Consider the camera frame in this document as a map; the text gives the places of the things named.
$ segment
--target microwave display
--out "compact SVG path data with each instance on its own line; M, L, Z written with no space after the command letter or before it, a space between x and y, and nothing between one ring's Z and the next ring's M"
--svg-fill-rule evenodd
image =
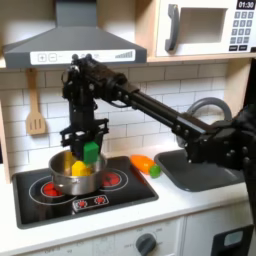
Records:
M238 0L237 9L238 10L254 10L255 0Z

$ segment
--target stove control knob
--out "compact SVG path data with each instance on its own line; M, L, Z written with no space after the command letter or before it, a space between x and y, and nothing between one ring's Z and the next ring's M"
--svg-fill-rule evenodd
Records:
M148 255L156 247L156 239L151 234L144 234L136 241L136 247L141 255Z
M103 203L105 203L105 198L104 197L97 197L95 199L95 203L96 204L103 204Z
M80 201L78 203L79 207L84 208L86 206L85 201Z

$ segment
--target range hood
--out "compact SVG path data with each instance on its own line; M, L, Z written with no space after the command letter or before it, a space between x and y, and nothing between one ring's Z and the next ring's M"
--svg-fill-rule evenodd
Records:
M7 68L56 67L73 54L102 63L145 63L146 49L97 28L96 0L56 0L56 28L4 46Z

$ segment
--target sink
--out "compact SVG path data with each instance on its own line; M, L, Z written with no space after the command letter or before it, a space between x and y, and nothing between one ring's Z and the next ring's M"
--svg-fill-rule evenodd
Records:
M215 164L189 164L185 150L160 153L155 162L180 189L200 192L244 182L242 172Z

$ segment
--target microwave keypad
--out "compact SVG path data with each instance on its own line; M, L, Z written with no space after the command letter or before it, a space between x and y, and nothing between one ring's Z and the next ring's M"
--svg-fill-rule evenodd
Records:
M229 51L247 51L254 12L236 11L230 38Z

